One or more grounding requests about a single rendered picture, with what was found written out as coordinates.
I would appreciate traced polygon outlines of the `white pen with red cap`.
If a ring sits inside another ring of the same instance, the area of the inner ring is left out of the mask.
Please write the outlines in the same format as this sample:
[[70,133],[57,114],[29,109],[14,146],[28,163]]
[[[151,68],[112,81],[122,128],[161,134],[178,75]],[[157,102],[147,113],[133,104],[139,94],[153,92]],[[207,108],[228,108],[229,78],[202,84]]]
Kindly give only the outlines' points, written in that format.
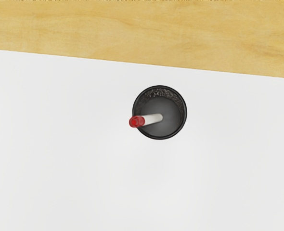
[[161,122],[162,114],[134,115],[129,119],[129,125],[132,128],[139,128]]

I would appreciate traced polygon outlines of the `black mesh pen holder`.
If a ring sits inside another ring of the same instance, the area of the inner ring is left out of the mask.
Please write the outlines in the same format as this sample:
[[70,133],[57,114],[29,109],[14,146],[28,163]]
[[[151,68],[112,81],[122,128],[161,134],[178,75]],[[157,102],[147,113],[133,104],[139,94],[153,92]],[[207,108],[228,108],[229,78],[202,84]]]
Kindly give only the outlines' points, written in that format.
[[173,88],[163,85],[151,86],[135,99],[132,115],[151,114],[161,114],[163,120],[138,127],[137,130],[150,139],[169,139],[183,128],[187,119],[187,106],[183,97]]

